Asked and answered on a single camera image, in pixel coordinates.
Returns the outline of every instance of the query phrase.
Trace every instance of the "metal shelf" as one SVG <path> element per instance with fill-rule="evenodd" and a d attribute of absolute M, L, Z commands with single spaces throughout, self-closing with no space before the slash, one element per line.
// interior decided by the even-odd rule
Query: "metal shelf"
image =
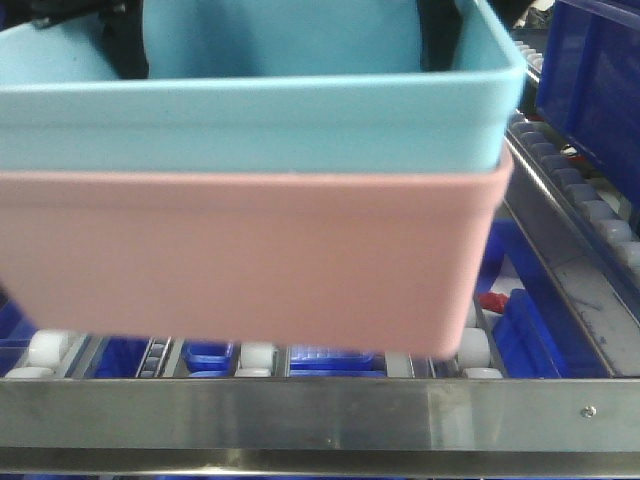
<path fill-rule="evenodd" d="M 0 466 L 149 475 L 630 476 L 640 472 L 639 392 L 639 380 L 5 381 Z"/>

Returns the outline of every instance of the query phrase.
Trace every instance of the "metal frame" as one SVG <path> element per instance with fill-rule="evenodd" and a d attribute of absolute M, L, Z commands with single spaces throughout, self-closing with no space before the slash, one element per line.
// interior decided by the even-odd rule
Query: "metal frame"
<path fill-rule="evenodd" d="M 638 285 L 511 132 L 507 142 L 515 163 L 509 210 L 608 374 L 640 376 Z"/>
<path fill-rule="evenodd" d="M 640 476 L 640 380 L 4 381 L 0 407 L 10 472 Z"/>

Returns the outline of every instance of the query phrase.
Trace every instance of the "pink plastic bin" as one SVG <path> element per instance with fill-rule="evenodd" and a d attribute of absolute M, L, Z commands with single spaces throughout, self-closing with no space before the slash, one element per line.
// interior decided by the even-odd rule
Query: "pink plastic bin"
<path fill-rule="evenodd" d="M 4 172 L 0 278 L 42 327 L 447 357 L 511 169 Z"/>

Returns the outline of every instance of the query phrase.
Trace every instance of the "blue plastic crate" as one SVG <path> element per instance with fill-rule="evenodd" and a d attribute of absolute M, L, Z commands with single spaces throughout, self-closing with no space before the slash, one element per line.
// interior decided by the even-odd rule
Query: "blue plastic crate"
<path fill-rule="evenodd" d="M 203 370 L 201 372 L 193 372 L 189 375 L 189 378 L 219 378 L 228 376 L 229 372 L 227 370 Z"/>
<path fill-rule="evenodd" d="M 148 340 L 138 338 L 112 338 L 109 340 L 95 378 L 132 378 L 140 366 Z"/>
<path fill-rule="evenodd" d="M 27 346 L 36 328 L 14 302 L 0 308 L 0 346 Z"/>
<path fill-rule="evenodd" d="M 484 256 L 482 257 L 482 263 L 480 264 L 480 271 L 478 272 L 476 293 L 486 293 L 491 290 L 491 287 L 498 278 L 498 275 L 500 275 L 504 256 L 504 248 L 502 247 L 500 237 L 495 228 L 492 228 L 489 232 Z"/>
<path fill-rule="evenodd" d="M 374 353 L 350 352 L 330 348 L 295 345 L 291 347 L 293 370 L 371 370 Z"/>
<path fill-rule="evenodd" d="M 513 263 L 569 368 L 571 378 L 606 377 L 607 372 L 582 327 L 558 295 L 529 242 L 513 220 L 494 221 L 492 232 Z"/>
<path fill-rule="evenodd" d="M 291 370 L 290 377 L 386 377 L 380 370 Z"/>
<path fill-rule="evenodd" d="M 558 0 L 541 115 L 640 206 L 640 4 Z"/>
<path fill-rule="evenodd" d="M 232 343 L 185 342 L 182 357 L 190 372 L 216 370 L 226 373 L 233 351 Z"/>
<path fill-rule="evenodd" d="M 0 347 L 0 377 L 15 366 L 25 350 L 25 347 Z"/>
<path fill-rule="evenodd" d="M 562 378 L 567 365 L 524 290 L 513 290 L 493 337 L 511 378 Z"/>

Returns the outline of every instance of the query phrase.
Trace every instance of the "screw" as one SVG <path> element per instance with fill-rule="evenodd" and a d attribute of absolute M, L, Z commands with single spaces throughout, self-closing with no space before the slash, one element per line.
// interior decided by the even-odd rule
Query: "screw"
<path fill-rule="evenodd" d="M 593 418 L 596 416 L 596 413 L 598 413 L 598 410 L 596 410 L 596 407 L 594 407 L 593 405 L 587 405 L 582 410 L 580 410 L 580 415 L 582 415 L 584 418 Z"/>

